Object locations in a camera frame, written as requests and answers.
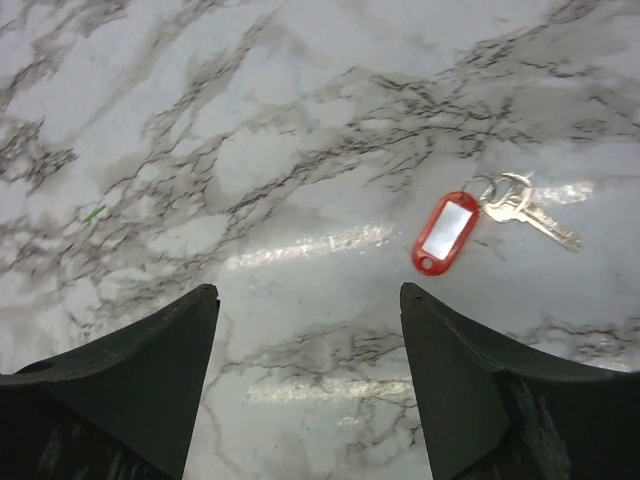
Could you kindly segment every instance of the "white paper insert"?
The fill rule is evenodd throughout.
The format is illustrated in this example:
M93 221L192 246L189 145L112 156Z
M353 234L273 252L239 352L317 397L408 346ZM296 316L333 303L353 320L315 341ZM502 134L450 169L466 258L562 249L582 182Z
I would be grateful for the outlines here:
M422 244L422 249L438 260L444 260L470 218L469 210L453 202L447 202L429 236Z

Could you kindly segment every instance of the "red plastic tag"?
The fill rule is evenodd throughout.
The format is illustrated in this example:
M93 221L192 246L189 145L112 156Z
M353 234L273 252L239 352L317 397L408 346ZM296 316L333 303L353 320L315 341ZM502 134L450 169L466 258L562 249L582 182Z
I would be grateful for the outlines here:
M480 206L466 192L452 192L440 199L411 252L413 264L425 275L446 272L473 230Z

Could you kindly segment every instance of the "silver key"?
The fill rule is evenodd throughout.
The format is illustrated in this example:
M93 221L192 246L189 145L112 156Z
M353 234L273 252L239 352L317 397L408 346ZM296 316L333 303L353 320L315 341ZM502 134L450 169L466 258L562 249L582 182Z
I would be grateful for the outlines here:
M533 187L528 178L515 173L505 173L500 176L498 182L502 179L510 181L511 184L499 200L486 200L494 194L494 185L480 197L482 209L489 217L501 223L514 219L526 222L571 252L579 252L582 249L582 240L575 232L562 227L547 215L540 205L532 201Z

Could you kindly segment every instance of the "black plastic part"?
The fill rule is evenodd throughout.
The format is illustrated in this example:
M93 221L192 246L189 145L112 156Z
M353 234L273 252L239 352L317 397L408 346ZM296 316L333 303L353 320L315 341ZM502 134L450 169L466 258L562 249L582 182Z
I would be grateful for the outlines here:
M179 480L218 317L202 285L70 352L0 375L0 478Z
M414 284L400 302L434 480L640 479L640 373L542 353Z

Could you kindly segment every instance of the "keychain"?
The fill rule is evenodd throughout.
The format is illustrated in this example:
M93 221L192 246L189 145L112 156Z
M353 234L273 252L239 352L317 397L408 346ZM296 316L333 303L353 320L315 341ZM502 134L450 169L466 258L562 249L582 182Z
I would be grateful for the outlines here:
M448 193L440 199L411 251L413 265L420 273L441 275L458 256L480 216L478 201L465 191L471 182L478 179L488 180L491 184L483 194L485 197L495 195L494 179L476 175L465 182L462 190Z

